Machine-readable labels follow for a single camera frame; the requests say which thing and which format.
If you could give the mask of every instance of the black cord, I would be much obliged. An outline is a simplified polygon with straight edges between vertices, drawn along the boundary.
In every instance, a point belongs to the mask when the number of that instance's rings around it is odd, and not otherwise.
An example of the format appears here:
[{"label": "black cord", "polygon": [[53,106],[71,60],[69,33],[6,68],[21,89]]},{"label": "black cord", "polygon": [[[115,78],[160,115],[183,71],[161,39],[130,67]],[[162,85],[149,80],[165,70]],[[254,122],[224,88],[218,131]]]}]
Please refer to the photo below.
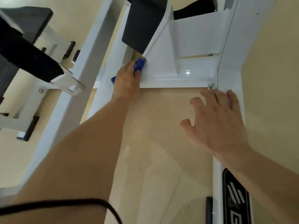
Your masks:
[{"label": "black cord", "polygon": [[8,207],[0,208],[0,216],[10,215],[19,213],[22,211],[29,211],[41,208],[55,208],[55,207],[66,207],[66,206],[83,206],[83,205],[100,205],[108,208],[116,218],[119,224],[122,224],[121,218],[115,211],[115,209],[105,200],[102,199],[73,199],[73,200],[44,200],[30,203],[23,203],[12,205]]}]

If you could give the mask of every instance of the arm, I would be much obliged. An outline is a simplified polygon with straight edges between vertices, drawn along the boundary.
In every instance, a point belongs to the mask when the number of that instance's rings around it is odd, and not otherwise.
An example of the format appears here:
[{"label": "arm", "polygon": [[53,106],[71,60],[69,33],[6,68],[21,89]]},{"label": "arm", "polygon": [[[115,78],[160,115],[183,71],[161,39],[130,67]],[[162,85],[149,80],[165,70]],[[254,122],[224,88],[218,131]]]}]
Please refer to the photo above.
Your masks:
[{"label": "arm", "polygon": [[[109,200],[130,102],[139,93],[140,71],[134,62],[122,67],[114,98],[54,147],[13,203],[53,199]],[[3,223],[104,223],[99,206],[40,209],[10,215]]]},{"label": "arm", "polygon": [[299,175],[250,147],[236,94],[204,90],[202,95],[206,106],[199,97],[190,101],[194,127],[188,119],[181,122],[191,141],[211,152],[279,223],[298,223]]}]

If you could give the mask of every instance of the white stripe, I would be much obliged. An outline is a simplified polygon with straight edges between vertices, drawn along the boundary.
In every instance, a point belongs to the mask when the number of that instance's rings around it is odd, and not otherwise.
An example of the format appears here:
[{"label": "white stripe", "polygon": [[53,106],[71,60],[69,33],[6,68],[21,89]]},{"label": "white stripe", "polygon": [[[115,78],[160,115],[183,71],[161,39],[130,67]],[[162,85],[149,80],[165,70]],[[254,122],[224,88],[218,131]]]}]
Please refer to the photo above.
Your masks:
[{"label": "white stripe", "polygon": [[241,193],[241,191],[238,189],[238,193],[239,193],[239,196],[240,196],[240,198],[241,198],[241,201],[243,202],[243,203],[245,203],[245,200],[244,200],[244,197],[243,197],[243,195],[242,195],[242,193]]},{"label": "white stripe", "polygon": [[234,184],[233,184],[232,182],[230,182],[230,185],[231,185],[231,187],[233,188],[233,191],[234,191],[234,193],[235,193],[235,196],[236,196],[236,199],[237,199],[237,201],[238,201],[238,204],[240,204],[241,201],[240,201],[240,198],[239,198],[239,196],[238,196],[238,193],[237,193],[237,190],[236,190]]},{"label": "white stripe", "polygon": [[227,187],[228,187],[228,190],[229,190],[229,193],[230,193],[231,198],[233,199],[234,203],[236,204],[237,201],[236,201],[236,198],[235,198],[235,196],[234,196],[234,194],[233,194],[233,191],[231,190],[230,185],[227,184]]}]

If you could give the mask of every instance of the blue cloth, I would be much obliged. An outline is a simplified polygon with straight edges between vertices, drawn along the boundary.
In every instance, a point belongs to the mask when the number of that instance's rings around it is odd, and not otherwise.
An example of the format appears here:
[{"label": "blue cloth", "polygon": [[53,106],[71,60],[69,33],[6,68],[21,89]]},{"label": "blue cloth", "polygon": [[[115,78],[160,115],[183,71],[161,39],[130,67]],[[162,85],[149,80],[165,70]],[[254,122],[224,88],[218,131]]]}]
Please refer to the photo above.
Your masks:
[{"label": "blue cloth", "polygon": [[[142,58],[139,58],[134,65],[134,74],[137,70],[141,71],[142,68],[144,67],[144,64],[145,64],[145,60]],[[116,76],[111,79],[111,82],[113,84],[114,84],[115,78],[116,78]]]}]

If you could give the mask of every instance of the black label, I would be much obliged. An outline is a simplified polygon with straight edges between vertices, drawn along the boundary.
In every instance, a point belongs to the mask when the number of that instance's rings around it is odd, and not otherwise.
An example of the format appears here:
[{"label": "black label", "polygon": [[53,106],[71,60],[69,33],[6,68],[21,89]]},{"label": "black label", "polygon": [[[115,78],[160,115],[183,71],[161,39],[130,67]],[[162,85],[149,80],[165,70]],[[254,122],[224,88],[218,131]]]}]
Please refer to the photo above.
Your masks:
[{"label": "black label", "polygon": [[249,193],[225,169],[222,173],[224,224],[251,224]]}]

